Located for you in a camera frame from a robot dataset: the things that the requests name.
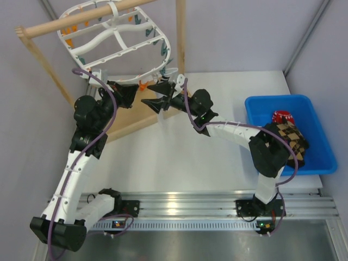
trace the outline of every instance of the white strap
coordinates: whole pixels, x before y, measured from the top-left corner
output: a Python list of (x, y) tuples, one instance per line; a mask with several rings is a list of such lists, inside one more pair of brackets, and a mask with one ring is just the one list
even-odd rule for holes
[(108, 2), (108, 5), (111, 7), (111, 10), (113, 11), (114, 19), (119, 18), (119, 11), (116, 7), (116, 4), (112, 1)]

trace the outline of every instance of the wooden beam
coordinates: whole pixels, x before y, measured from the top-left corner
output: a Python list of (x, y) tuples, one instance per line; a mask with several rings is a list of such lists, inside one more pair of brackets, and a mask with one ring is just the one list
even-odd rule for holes
[(176, 0), (176, 37), (179, 73), (185, 74), (186, 0)]
[(67, 100), (67, 102), (69, 102), (69, 104), (73, 107), (74, 106), (73, 97), (70, 95), (67, 88), (64, 86), (63, 82), (60, 80), (60, 78), (58, 77), (58, 75), (56, 74), (52, 66), (49, 64), (46, 57), (43, 55), (43, 53), (41, 53), (38, 46), (30, 38), (28, 38), (26, 31), (23, 27), (18, 26), (15, 28), (15, 31), (17, 36), (21, 39), (23, 44), (26, 46), (26, 48), (32, 53), (32, 55), (38, 60), (41, 66), (52, 78), (52, 80), (57, 85), (58, 89), (60, 90), (61, 94)]
[[(116, 2), (118, 11), (124, 11), (133, 7), (138, 7), (142, 4), (151, 3), (156, 0), (123, 0)], [(58, 31), (75, 24), (83, 23), (105, 15), (112, 15), (113, 11), (110, 5), (104, 5), (92, 10), (84, 11), (79, 14), (69, 15), (67, 17), (57, 19), (51, 22), (39, 24), (37, 26), (29, 27), (26, 29), (27, 38), (31, 39), (41, 35), (45, 35), (54, 31)]]

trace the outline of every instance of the blue tray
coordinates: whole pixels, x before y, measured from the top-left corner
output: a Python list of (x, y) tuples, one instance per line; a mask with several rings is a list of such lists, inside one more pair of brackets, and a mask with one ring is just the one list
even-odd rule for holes
[[(299, 168), (298, 175), (323, 175), (336, 171), (335, 156), (307, 96), (252, 96), (245, 100), (245, 107), (249, 123), (257, 126), (272, 122), (276, 110), (286, 110), (292, 114), (297, 128), (309, 143), (304, 156), (305, 165)], [(292, 167), (286, 166), (282, 175), (290, 176), (293, 172)]]

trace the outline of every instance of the gray wall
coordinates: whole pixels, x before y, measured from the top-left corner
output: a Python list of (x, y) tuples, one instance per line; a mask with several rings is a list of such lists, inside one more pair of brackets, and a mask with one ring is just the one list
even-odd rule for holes
[[(50, 1), (58, 16), (82, 2)], [(321, 0), (187, 0), (187, 71), (283, 70), (320, 3)], [(175, 0), (158, 0), (142, 8), (167, 35), (176, 53)], [(112, 47), (115, 41), (103, 45), (100, 51)], [(139, 64), (152, 60), (148, 50), (139, 52), (136, 58), (121, 57), (122, 66), (115, 64), (115, 71), (139, 73)]]
[[(37, 0), (5, 0), (0, 32), (0, 253), (1, 260), (31, 260), (36, 237), (31, 218), (54, 193), (74, 132), (73, 110), (14, 32), (48, 21)], [(85, 92), (70, 72), (74, 63), (56, 35), (36, 41), (74, 97)]]
[(348, 2), (333, 1), (294, 69), (287, 77), (294, 94), (313, 102), (338, 161), (334, 175), (322, 176), (348, 231)]

